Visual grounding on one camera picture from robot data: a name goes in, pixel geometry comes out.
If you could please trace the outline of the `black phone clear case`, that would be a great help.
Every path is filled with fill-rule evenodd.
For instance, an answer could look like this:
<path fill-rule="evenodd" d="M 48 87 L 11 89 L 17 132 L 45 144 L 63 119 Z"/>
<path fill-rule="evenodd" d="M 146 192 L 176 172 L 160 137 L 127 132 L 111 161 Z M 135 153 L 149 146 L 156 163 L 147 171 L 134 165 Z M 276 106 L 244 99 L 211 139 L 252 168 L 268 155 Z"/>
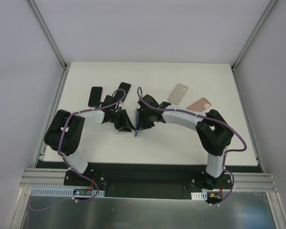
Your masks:
<path fill-rule="evenodd" d="M 134 137 L 138 137 L 142 134 L 142 130 L 139 127 L 139 109 L 135 109 L 134 113 Z"/>

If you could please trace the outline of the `phone from beige case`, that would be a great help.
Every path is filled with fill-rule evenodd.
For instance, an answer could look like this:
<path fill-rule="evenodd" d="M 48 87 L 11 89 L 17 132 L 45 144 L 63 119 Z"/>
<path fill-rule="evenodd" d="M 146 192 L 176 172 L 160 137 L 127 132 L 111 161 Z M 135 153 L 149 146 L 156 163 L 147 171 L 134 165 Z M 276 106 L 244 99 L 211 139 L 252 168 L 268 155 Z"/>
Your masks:
<path fill-rule="evenodd" d="M 129 92 L 130 88 L 131 88 L 131 84 L 125 83 L 125 82 L 121 82 L 119 87 L 118 87 L 118 90 L 114 94 L 115 100 L 121 100 L 122 102 L 124 102 L 126 97 L 127 97 L 127 94 Z"/>

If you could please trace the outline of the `pink phone case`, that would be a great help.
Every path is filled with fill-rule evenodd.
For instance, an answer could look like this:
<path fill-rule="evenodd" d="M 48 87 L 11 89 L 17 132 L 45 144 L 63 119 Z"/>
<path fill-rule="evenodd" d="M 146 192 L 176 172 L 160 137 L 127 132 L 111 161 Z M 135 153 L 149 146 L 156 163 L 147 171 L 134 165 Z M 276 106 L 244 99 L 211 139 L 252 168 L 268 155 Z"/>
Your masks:
<path fill-rule="evenodd" d="M 201 98 L 189 105 L 186 109 L 194 112 L 203 112 L 211 106 L 211 103 L 206 98 Z"/>

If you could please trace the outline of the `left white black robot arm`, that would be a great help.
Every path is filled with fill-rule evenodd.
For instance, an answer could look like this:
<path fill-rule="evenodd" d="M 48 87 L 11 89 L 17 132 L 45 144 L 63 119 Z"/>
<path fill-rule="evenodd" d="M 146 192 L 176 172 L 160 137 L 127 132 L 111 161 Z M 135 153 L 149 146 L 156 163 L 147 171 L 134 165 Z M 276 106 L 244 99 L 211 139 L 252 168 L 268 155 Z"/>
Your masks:
<path fill-rule="evenodd" d="M 118 105 L 120 101 L 121 99 L 108 95 L 100 107 L 74 113 L 58 110 L 45 134 L 44 143 L 62 157 L 70 170 L 76 172 L 74 179 L 82 186 L 91 181 L 91 174 L 86 171 L 88 162 L 83 156 L 84 129 L 112 123 L 119 132 L 134 130 L 126 110 Z"/>

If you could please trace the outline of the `beige phone case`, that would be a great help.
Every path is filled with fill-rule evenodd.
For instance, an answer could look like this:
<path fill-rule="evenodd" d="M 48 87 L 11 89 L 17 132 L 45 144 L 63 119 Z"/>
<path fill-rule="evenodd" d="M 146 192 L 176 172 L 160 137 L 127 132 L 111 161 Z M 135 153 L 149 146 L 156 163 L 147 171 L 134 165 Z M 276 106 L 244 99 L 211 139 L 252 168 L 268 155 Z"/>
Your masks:
<path fill-rule="evenodd" d="M 173 90 L 171 91 L 171 93 L 169 94 L 167 101 L 172 104 L 179 105 L 187 91 L 188 91 L 187 86 L 177 83 L 173 88 Z"/>

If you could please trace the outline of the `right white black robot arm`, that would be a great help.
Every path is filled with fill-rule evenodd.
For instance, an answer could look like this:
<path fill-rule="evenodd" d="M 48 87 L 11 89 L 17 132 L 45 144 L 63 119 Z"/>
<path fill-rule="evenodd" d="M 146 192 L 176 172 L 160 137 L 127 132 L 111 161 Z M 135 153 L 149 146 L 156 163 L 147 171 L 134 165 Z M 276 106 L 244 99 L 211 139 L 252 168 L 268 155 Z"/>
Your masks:
<path fill-rule="evenodd" d="M 222 183 L 224 174 L 224 151 L 230 145 L 234 133 L 216 110 L 195 113 L 179 108 L 169 102 L 157 103 L 150 96 L 139 98 L 136 110 L 136 132 L 154 127 L 155 122 L 175 124 L 195 131 L 204 150 L 208 153 L 204 175 L 195 182 L 201 188 L 212 190 Z"/>

